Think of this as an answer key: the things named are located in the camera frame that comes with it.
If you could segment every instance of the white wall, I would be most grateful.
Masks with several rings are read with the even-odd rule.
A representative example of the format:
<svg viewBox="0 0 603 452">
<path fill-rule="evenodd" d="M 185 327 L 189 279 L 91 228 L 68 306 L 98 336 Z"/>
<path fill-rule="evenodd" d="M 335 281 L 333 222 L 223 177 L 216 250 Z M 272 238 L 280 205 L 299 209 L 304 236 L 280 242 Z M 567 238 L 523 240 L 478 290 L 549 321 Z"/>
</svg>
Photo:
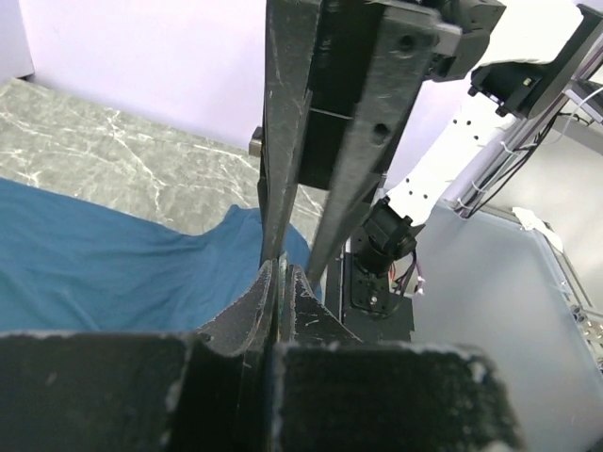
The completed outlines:
<svg viewBox="0 0 603 452">
<path fill-rule="evenodd" d="M 34 80 L 247 146 L 261 121 L 264 0 L 22 0 Z"/>
<path fill-rule="evenodd" d="M 19 0 L 0 1 L 0 84 L 34 71 Z"/>
</svg>

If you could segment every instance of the blue cloth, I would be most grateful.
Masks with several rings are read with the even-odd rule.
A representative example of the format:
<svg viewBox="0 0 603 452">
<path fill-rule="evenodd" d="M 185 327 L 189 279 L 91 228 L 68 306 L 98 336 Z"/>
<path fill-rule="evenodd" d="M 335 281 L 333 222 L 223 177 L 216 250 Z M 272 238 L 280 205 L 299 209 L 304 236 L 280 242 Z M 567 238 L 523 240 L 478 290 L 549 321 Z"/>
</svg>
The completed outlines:
<svg viewBox="0 0 603 452">
<path fill-rule="evenodd" d="M 195 329 L 249 287 L 261 242 L 257 209 L 192 236 L 0 179 L 0 331 Z M 309 255 L 293 227 L 285 250 Z"/>
</svg>

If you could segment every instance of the screw hole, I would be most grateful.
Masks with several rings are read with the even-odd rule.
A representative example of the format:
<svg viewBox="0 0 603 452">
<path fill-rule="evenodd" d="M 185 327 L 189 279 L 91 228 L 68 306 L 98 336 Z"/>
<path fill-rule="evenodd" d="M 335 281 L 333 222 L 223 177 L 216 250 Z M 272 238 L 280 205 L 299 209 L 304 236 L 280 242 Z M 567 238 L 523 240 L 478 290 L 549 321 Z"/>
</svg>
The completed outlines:
<svg viewBox="0 0 603 452">
<path fill-rule="evenodd" d="M 411 35 L 404 35 L 398 40 L 398 51 L 408 56 L 416 47 L 416 40 Z"/>
<path fill-rule="evenodd" d="M 389 137 L 389 128 L 387 128 L 387 126 L 385 124 L 376 124 L 375 127 L 373 127 L 373 143 L 381 146 L 382 144 L 385 143 L 385 141 L 387 140 L 387 137 Z"/>
<path fill-rule="evenodd" d="M 201 342 L 208 343 L 208 342 L 211 342 L 214 338 L 210 334 L 207 334 L 206 332 L 200 332 L 199 339 L 201 339 Z"/>
</svg>

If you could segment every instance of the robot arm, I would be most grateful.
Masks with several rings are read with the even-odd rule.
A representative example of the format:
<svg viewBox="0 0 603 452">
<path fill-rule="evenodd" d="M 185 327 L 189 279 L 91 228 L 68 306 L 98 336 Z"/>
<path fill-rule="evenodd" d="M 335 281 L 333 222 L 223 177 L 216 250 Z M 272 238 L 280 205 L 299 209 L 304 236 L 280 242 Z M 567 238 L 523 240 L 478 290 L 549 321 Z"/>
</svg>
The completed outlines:
<svg viewBox="0 0 603 452">
<path fill-rule="evenodd" d="M 507 62 L 550 63 L 582 21 L 580 10 L 563 0 L 503 3 L 507 9 L 492 33 L 479 67 Z M 547 11 L 547 20 L 534 21 L 543 10 Z M 487 97 L 465 97 L 444 133 L 407 178 L 387 193 L 389 206 L 401 218 L 411 218 L 413 226 L 424 224 L 448 186 L 473 158 L 489 143 L 500 142 L 517 117 L 501 117 L 496 110 Z"/>
<path fill-rule="evenodd" d="M 396 302 L 391 302 L 387 272 L 395 261 L 414 252 L 416 236 L 448 186 L 484 147 L 500 144 L 516 121 L 539 116 L 548 107 L 596 37 L 600 15 L 592 21 L 589 9 L 554 1 L 546 3 L 548 22 L 536 27 L 540 35 L 525 32 L 525 40 L 516 39 L 513 23 L 521 24 L 526 17 L 533 20 L 535 6 L 543 7 L 544 2 L 505 3 L 508 10 L 480 62 L 487 66 L 473 72 L 473 87 L 448 127 L 407 177 L 374 205 L 359 238 L 352 241 L 352 280 L 366 279 L 357 298 L 378 301 L 374 306 L 354 303 L 356 296 L 349 291 L 356 307 L 389 315 Z M 505 80 L 513 80 L 515 86 L 505 87 L 508 92 L 501 94 L 497 87 Z M 413 271 L 414 263 L 408 271 Z"/>
</svg>

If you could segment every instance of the textured black surface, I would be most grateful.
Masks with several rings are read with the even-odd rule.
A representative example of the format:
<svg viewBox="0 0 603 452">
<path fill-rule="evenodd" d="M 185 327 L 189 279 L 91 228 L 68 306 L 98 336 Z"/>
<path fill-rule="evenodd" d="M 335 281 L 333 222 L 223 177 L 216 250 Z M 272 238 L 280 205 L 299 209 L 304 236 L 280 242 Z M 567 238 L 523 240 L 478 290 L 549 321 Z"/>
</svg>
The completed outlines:
<svg viewBox="0 0 603 452">
<path fill-rule="evenodd" d="M 161 450 L 191 348 L 174 336 L 0 338 L 0 448 Z"/>
<path fill-rule="evenodd" d="M 363 200 L 393 158 L 429 71 L 441 24 L 437 11 L 417 5 L 394 2 L 383 11 L 362 98 L 337 151 L 331 191 L 306 267 L 312 287 L 366 216 Z"/>
<path fill-rule="evenodd" d="M 275 271 L 273 262 L 263 264 L 249 290 L 199 328 L 199 333 L 208 335 L 209 348 L 223 355 L 239 354 L 248 348 L 258 321 L 272 314 L 274 300 L 269 298 L 269 290 L 272 278 L 276 278 Z"/>
<path fill-rule="evenodd" d="M 360 343 L 314 296 L 303 270 L 290 266 L 285 282 L 281 340 L 299 344 Z"/>
<path fill-rule="evenodd" d="M 300 184 L 327 190 L 362 97 L 383 17 L 379 2 L 324 0 L 308 88 L 312 109 L 301 157 Z"/>
<path fill-rule="evenodd" d="M 475 351 L 281 344 L 274 355 L 275 450 L 523 449 L 506 391 Z"/>
<path fill-rule="evenodd" d="M 260 176 L 258 186 L 265 232 L 262 263 L 278 259 L 281 255 L 297 192 L 305 128 L 312 100 L 307 86 L 319 6 L 319 0 L 267 2 L 264 174 Z"/>
</svg>

